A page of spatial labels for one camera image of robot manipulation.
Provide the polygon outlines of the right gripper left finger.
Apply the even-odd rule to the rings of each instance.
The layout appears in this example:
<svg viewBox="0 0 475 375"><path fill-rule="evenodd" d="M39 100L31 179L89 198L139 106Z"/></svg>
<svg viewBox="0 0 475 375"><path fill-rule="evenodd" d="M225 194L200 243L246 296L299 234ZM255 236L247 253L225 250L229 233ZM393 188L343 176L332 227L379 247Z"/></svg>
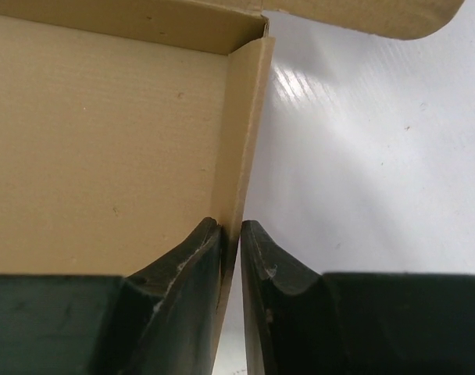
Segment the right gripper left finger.
<svg viewBox="0 0 475 375"><path fill-rule="evenodd" d="M129 277L0 274L0 374L209 374L222 228Z"/></svg>

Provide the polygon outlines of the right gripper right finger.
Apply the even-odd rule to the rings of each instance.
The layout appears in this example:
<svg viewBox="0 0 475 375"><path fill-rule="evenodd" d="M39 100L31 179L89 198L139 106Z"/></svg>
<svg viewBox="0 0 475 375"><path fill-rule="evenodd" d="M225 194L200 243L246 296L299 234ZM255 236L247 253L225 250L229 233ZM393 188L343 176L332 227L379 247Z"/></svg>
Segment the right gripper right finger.
<svg viewBox="0 0 475 375"><path fill-rule="evenodd" d="M475 275L316 273L241 228L250 374L475 374Z"/></svg>

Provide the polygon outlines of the brown cardboard box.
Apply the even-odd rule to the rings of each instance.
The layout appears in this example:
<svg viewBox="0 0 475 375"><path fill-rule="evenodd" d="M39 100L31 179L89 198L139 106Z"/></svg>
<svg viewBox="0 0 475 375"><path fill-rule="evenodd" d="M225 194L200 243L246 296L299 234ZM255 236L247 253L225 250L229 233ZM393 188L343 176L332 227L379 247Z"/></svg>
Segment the brown cardboard box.
<svg viewBox="0 0 475 375"><path fill-rule="evenodd" d="M0 274L129 277L222 228L214 359L277 11L399 40L459 1L0 1Z"/></svg>

